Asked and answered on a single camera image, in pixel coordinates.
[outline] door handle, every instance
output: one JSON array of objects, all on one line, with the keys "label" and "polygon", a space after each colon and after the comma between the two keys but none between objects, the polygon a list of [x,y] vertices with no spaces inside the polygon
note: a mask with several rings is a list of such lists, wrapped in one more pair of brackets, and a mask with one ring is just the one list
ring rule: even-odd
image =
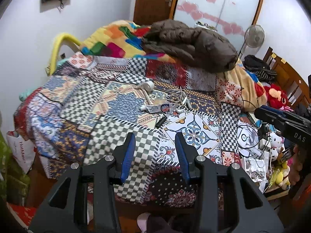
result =
[{"label": "door handle", "polygon": [[171,7],[173,0],[165,0],[165,2],[168,2],[169,3],[169,7]]}]

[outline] hand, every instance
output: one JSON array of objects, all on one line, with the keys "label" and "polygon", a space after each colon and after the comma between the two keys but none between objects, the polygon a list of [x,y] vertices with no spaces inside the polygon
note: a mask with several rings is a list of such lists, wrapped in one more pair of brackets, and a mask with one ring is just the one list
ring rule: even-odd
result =
[{"label": "hand", "polygon": [[293,164],[290,167],[290,172],[288,174],[288,180],[291,185],[296,185],[296,183],[300,180],[299,171],[302,170],[302,163],[298,159],[299,147],[295,145],[294,147],[295,155],[293,156]]}]

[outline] wall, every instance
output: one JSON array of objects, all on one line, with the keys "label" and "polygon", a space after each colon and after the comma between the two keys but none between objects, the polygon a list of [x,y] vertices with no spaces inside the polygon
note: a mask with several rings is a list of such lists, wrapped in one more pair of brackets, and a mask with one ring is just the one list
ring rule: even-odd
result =
[{"label": "wall", "polygon": [[135,3],[136,0],[131,0],[131,8],[130,8],[130,20],[134,20],[134,12],[135,12]]},{"label": "wall", "polygon": [[[68,32],[80,40],[97,28],[129,19],[131,0],[12,0],[0,19],[0,125],[3,135],[13,129],[12,115],[20,104],[18,94],[35,89],[48,77],[53,38]],[[66,56],[73,54],[63,48]]]},{"label": "wall", "polygon": [[263,58],[269,46],[308,83],[311,74],[311,23],[296,0],[263,0],[257,24],[265,42],[256,54]]}]

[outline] white plush toy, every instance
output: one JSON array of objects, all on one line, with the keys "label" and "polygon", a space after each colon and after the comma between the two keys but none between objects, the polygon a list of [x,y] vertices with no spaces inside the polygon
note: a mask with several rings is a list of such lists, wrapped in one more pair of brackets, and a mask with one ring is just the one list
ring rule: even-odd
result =
[{"label": "white plush toy", "polygon": [[272,152],[272,161],[275,161],[279,153],[283,151],[283,138],[279,137],[275,132],[270,132],[270,144]]}]

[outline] red stuffed toy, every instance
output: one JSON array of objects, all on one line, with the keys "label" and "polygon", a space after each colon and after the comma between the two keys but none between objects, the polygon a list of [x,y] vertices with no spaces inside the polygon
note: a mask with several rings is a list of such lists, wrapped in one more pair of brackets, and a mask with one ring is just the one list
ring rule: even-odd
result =
[{"label": "red stuffed toy", "polygon": [[286,92],[279,86],[271,84],[271,87],[264,86],[269,106],[275,109],[286,107],[288,104],[288,98]]}]

